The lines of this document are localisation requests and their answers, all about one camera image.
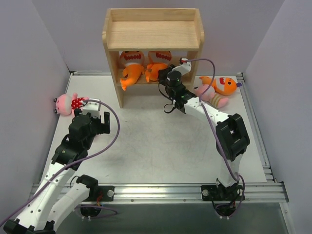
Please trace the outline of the orange shark plush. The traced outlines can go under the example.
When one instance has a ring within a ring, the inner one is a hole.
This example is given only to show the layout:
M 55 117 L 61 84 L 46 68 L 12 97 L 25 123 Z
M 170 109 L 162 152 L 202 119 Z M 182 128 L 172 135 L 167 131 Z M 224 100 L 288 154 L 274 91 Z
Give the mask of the orange shark plush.
M 145 71 L 146 81 L 157 81 L 159 70 L 166 69 L 172 60 L 170 51 L 149 51 L 149 64 Z
M 208 95 L 209 93 L 218 93 L 224 96 L 230 96 L 241 86 L 240 83 L 237 83 L 230 77 L 215 77 L 213 81 L 212 78 L 208 76 L 201 76 L 199 79 L 202 82 L 202 85 L 198 88 L 198 92 L 200 94 L 203 93 L 209 85 L 211 85 L 211 87 L 204 94 Z
M 142 51 L 123 51 L 119 58 L 124 66 L 120 84 L 123 91 L 126 91 L 128 86 L 136 84 L 141 75 L 145 74 L 145 55 Z

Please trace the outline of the pink plush striped shirt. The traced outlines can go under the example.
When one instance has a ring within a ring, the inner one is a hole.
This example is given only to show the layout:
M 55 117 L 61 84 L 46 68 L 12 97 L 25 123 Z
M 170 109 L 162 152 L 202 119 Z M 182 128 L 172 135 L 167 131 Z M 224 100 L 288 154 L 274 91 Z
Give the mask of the pink plush striped shirt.
M 212 86 L 205 92 L 207 88 L 207 84 L 200 85 L 194 88 L 194 92 L 202 101 L 210 103 L 215 108 L 222 108 L 228 104 L 229 98 L 218 94 Z

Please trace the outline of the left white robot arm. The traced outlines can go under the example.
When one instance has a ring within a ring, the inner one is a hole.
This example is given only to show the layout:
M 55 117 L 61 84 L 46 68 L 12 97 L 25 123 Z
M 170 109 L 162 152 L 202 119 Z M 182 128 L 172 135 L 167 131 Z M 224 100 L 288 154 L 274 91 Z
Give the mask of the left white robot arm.
M 61 199 L 58 198 L 70 177 L 78 170 L 95 136 L 110 133 L 110 114 L 99 109 L 76 109 L 68 134 L 56 148 L 51 164 L 35 194 L 21 208 L 15 219 L 2 222 L 8 234 L 54 234 L 57 225 L 83 200 L 98 196 L 98 181 L 83 175 Z

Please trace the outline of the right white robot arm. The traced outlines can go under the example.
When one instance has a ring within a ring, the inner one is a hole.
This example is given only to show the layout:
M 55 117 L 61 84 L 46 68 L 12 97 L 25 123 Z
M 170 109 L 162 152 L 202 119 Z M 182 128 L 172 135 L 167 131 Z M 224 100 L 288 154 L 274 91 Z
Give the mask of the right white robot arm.
M 216 140 L 216 148 L 223 158 L 216 187 L 217 196 L 228 199 L 233 195 L 233 185 L 239 182 L 239 165 L 242 155 L 250 144 L 243 118 L 239 114 L 229 115 L 202 101 L 182 84 L 182 76 L 190 72 L 189 62 L 158 72 L 158 83 L 165 87 L 165 97 L 171 101 L 173 110 L 196 117 L 208 124 Z

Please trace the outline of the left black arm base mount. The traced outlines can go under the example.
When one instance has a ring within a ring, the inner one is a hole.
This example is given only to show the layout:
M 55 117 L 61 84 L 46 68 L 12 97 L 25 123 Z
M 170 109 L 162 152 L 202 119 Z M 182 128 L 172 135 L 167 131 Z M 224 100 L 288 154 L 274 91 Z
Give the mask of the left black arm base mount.
M 88 197 L 84 201 L 110 202 L 114 200 L 115 187 L 112 185 L 99 185 L 98 180 L 88 175 L 81 175 L 76 183 L 82 183 L 89 189 Z

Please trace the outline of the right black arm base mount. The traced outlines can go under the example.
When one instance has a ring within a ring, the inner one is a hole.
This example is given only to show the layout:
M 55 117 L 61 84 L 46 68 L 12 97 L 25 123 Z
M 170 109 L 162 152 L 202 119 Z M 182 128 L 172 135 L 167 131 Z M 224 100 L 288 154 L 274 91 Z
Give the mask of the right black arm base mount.
M 243 194 L 243 186 L 234 184 L 229 187 L 219 185 L 202 185 L 201 187 L 202 200 L 204 201 L 239 201 L 245 200 Z

